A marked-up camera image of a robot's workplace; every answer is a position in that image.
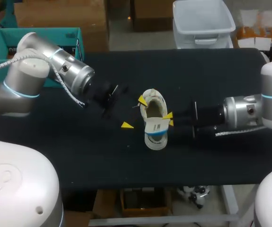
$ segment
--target white storage container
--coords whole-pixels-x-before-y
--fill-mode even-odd
[[[226,48],[236,29],[222,0],[179,0],[173,3],[173,31],[178,48]]]

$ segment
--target yellow marker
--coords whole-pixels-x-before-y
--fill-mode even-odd
[[[121,125],[121,128],[124,129],[133,129],[134,127],[132,127],[130,124],[123,122],[123,124]]]
[[[163,119],[169,119],[169,118],[173,118],[173,112],[170,112],[168,115],[163,117]]]
[[[139,99],[138,99],[138,101],[139,101],[142,105],[147,106],[147,103],[146,103],[145,99],[143,98],[143,96],[140,96]]]

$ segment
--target black table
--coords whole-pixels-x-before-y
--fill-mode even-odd
[[[259,93],[264,59],[255,49],[223,49],[95,53],[86,62],[98,77],[139,95],[155,88],[169,110],[183,110],[190,95],[214,105]],[[43,153],[63,190],[260,183],[272,171],[272,130],[194,141],[189,128],[171,128],[167,147],[153,151],[142,119],[137,130],[122,130],[100,114],[79,108],[63,89],[45,88],[28,117],[0,116],[0,140]]]

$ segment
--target white sneaker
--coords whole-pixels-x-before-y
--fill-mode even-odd
[[[162,117],[167,115],[167,106],[163,96],[155,89],[148,89],[143,93],[143,98],[147,107],[140,105],[141,115],[147,127],[156,127],[156,121],[162,121]],[[144,134],[145,144],[152,150],[161,150],[167,144],[167,127]]]

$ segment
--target white coiled cable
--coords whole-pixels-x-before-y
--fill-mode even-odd
[[[265,129],[265,126],[253,128],[253,129],[246,129],[246,130],[239,130],[239,131],[222,131],[216,133],[216,136],[227,136],[227,135],[232,135],[232,134],[241,134],[241,133],[246,133],[246,132],[252,132],[252,131],[257,131],[261,129]]]
[[[65,92],[69,95],[69,97],[75,102],[77,103],[78,105],[80,105],[81,107],[85,107],[85,103],[79,101],[78,99],[76,99],[74,97],[74,95],[70,92],[70,90],[67,88],[67,86],[64,84],[61,76],[59,75],[56,67],[50,62],[50,60],[48,58],[45,58],[41,55],[36,55],[36,54],[26,54],[26,55],[23,55],[23,56],[18,56],[18,57],[15,57],[14,59],[12,60],[9,60],[9,61],[6,61],[4,63],[1,63],[0,64],[0,69],[4,68],[4,67],[7,67],[17,61],[21,61],[21,60],[24,60],[24,59],[28,59],[28,58],[37,58],[37,59],[42,59],[44,61],[46,61],[47,63],[50,64],[50,66],[52,67],[54,73],[56,74],[56,77],[57,79],[59,80],[60,84],[62,85],[62,87],[64,88]]]
[[[257,131],[261,129],[265,129],[265,126],[257,127],[254,129],[248,129],[248,130],[239,130],[239,131],[223,131],[223,132],[218,132],[216,133],[216,137],[218,136],[226,136],[226,135],[232,135],[232,134],[240,134],[240,133],[246,133],[246,132],[252,132],[252,131]]]

